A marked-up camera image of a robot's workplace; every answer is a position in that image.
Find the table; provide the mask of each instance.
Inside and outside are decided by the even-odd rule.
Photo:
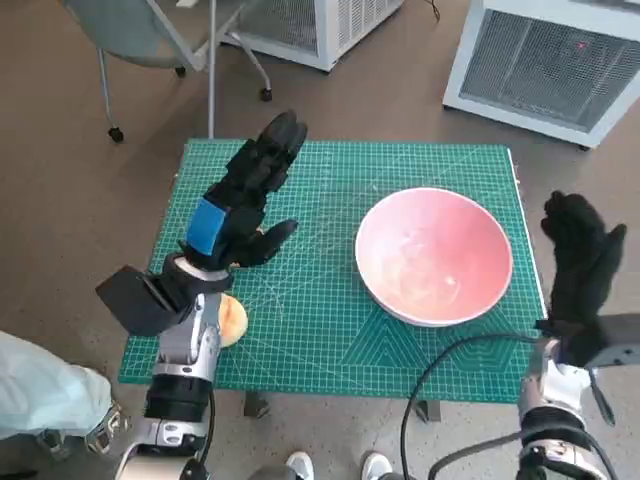
[[[220,178],[240,141],[192,140],[184,153],[150,268],[184,238],[196,200]],[[514,271],[502,300],[460,326],[399,322],[365,290],[354,239],[366,212],[397,190],[433,186],[487,208],[509,236]],[[509,150],[498,145],[307,142],[284,187],[269,199],[265,225],[300,226],[269,264],[236,274],[233,295],[249,330],[222,352],[216,388],[406,398],[439,352],[478,333],[534,334],[545,306]],[[124,383],[148,383],[157,341],[128,340]],[[467,345],[435,371],[423,398],[513,403],[530,346]]]

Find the floor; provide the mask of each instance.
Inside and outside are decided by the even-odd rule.
[[[464,22],[467,0],[441,2],[442,21],[420,0],[405,6],[331,75],[262,57],[274,100],[257,99],[259,81],[234,48],[219,53],[217,135],[247,137],[276,113],[295,108],[313,139],[484,142],[508,145],[518,165],[527,220],[546,285],[553,258],[538,226],[554,189],[585,194],[611,224],[629,224],[627,253],[608,311],[640,308],[640,193],[636,163],[640,108],[606,141],[583,153],[572,145],[461,112],[441,98]],[[179,80],[110,61],[113,104],[126,143],[113,145],[99,93],[95,51],[56,2],[0,3],[0,329],[115,379],[125,334],[93,288],[123,263],[145,267],[169,198],[182,145],[206,133],[206,77]],[[589,428],[621,478],[635,473],[640,369],[603,375],[618,426],[606,427],[587,402]],[[144,391],[114,385],[138,412]],[[358,478],[363,454],[378,450],[397,466],[404,402],[275,395],[261,421],[241,416],[241,395],[221,392],[209,457],[217,478],[242,480],[295,448],[311,452],[319,478]],[[514,406],[443,405],[444,421],[410,424],[410,464],[423,478],[443,454],[517,428]],[[117,458],[78,453],[52,464],[29,439],[3,442],[4,470],[36,463],[40,478],[113,478]],[[512,478],[517,445],[461,461],[443,478]]]

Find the black cable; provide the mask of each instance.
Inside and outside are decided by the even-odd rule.
[[[207,439],[202,447],[202,453],[200,454],[200,463],[204,466],[204,462],[209,455],[209,449],[211,448],[211,442],[213,441],[213,430],[216,426],[216,399],[213,396],[213,388],[209,392],[209,428],[207,430]]]
[[[424,0],[425,2],[427,2],[429,5],[431,5],[431,8],[433,9],[433,16],[436,17],[436,23],[440,21],[440,10],[438,10],[438,7],[436,7],[436,0]]]
[[[416,382],[416,386],[409,397],[409,401],[407,402],[407,408],[404,411],[404,415],[402,417],[402,426],[400,427],[400,459],[402,460],[402,475],[404,480],[411,480],[409,476],[409,465],[407,463],[407,422],[409,421],[409,415],[411,414],[411,410],[413,409],[420,390],[424,385],[424,382],[427,380],[427,377],[433,372],[433,370],[442,363],[442,361],[455,349],[461,347],[462,345],[466,345],[468,343],[473,343],[479,340],[514,340],[517,342],[526,342],[526,343],[535,343],[538,341],[537,338],[527,337],[526,335],[520,335],[517,333],[489,333],[486,335],[475,335],[473,337],[463,338],[462,340],[458,340],[457,342],[452,343],[444,351],[438,355],[436,358],[423,372],[422,376]]]
[[[511,443],[515,440],[522,440],[524,438],[528,438],[532,435],[543,433],[548,430],[555,430],[555,431],[564,430],[567,432],[574,433],[576,435],[581,435],[584,439],[586,439],[591,444],[593,449],[600,456],[600,459],[602,460],[604,467],[607,469],[607,474],[609,475],[609,479],[618,480],[618,475],[616,474],[615,469],[613,468],[611,460],[609,460],[609,457],[607,457],[607,454],[605,453],[602,446],[600,446],[600,444],[597,442],[595,438],[593,438],[592,435],[585,432],[581,428],[574,427],[573,425],[566,425],[564,423],[557,423],[557,422],[526,428],[524,430],[520,430],[519,432],[511,433],[509,435],[505,435],[499,438],[494,438],[492,440],[487,440],[485,442],[481,442],[476,445],[471,445],[470,447],[463,448],[461,450],[458,450],[457,452],[453,452],[447,455],[446,457],[438,460],[429,470],[429,476],[427,478],[428,480],[435,480],[436,475],[440,470],[442,470],[447,465],[452,464],[456,460],[460,460],[461,458],[468,457],[469,455],[480,453],[485,450],[490,450],[492,448],[500,447],[502,445],[506,445],[507,443]]]

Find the bowl rim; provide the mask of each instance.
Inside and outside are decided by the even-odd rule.
[[[377,208],[380,208],[384,204],[392,201],[393,199],[395,199],[395,198],[397,198],[399,196],[407,195],[407,194],[413,193],[415,191],[442,192],[442,193],[447,194],[447,195],[458,197],[459,199],[462,199],[462,200],[474,205],[475,207],[477,207],[480,211],[482,211],[484,213],[484,215],[486,215],[494,223],[494,225],[496,225],[498,227],[498,230],[500,231],[500,233],[502,234],[502,238],[504,239],[504,243],[507,245],[507,250],[508,250],[508,254],[509,254],[508,255],[508,257],[509,257],[509,271],[508,271],[508,273],[507,273],[507,275],[505,277],[504,285],[501,287],[501,289],[500,289],[499,293],[496,295],[495,299],[492,300],[491,302],[489,302],[487,307],[482,308],[482,309],[478,310],[477,312],[474,312],[471,315],[468,315],[466,317],[462,317],[462,318],[459,318],[459,319],[456,319],[456,320],[421,319],[421,318],[419,318],[419,317],[417,317],[415,315],[402,312],[401,310],[399,310],[397,308],[394,308],[393,306],[382,302],[380,300],[380,298],[378,298],[376,293],[373,291],[373,289],[369,286],[369,284],[367,284],[366,278],[364,277],[364,275],[362,275],[362,268],[361,268],[361,263],[363,261],[361,259],[361,257],[362,257],[362,253],[361,253],[361,251],[362,251],[362,229],[363,229],[363,225],[364,225],[365,221],[367,220],[367,218],[370,218],[370,216],[374,213],[374,211]],[[458,325],[458,324],[461,324],[461,323],[464,323],[464,322],[468,322],[470,320],[474,320],[474,319],[484,315],[489,310],[491,310],[493,307],[495,307],[498,304],[498,302],[502,299],[502,297],[506,293],[507,289],[509,288],[509,285],[511,284],[511,277],[513,275],[513,250],[511,248],[511,242],[509,241],[509,237],[506,234],[506,232],[504,231],[504,228],[502,228],[502,225],[500,225],[500,223],[491,214],[491,212],[489,212],[489,210],[484,208],[478,202],[470,199],[469,197],[466,197],[464,195],[461,195],[460,193],[457,193],[457,192],[454,192],[454,191],[451,191],[451,190],[447,190],[445,188],[437,188],[437,187],[416,187],[416,188],[407,188],[407,189],[404,189],[404,190],[398,190],[397,192],[393,192],[393,193],[387,195],[386,197],[382,198],[378,202],[376,202],[375,205],[373,205],[373,207],[371,207],[369,209],[369,211],[366,213],[366,215],[362,218],[362,220],[360,222],[360,226],[358,227],[358,233],[356,234],[356,239],[355,239],[355,257],[356,257],[356,265],[358,267],[358,273],[360,274],[360,278],[362,279],[362,282],[364,283],[365,287],[367,288],[367,291],[373,297],[373,299],[376,301],[376,303],[378,305],[380,305],[388,313],[390,313],[392,316],[397,318],[398,320],[401,320],[401,321],[403,321],[405,323],[409,323],[411,325],[416,325],[418,327],[435,327],[435,328],[451,327],[453,325]]]

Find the table leg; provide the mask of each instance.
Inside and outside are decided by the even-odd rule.
[[[414,410],[424,423],[440,422],[442,420],[440,402],[436,400],[420,400],[416,403]]]
[[[245,392],[244,416],[259,419],[269,413],[269,402],[262,392]]]

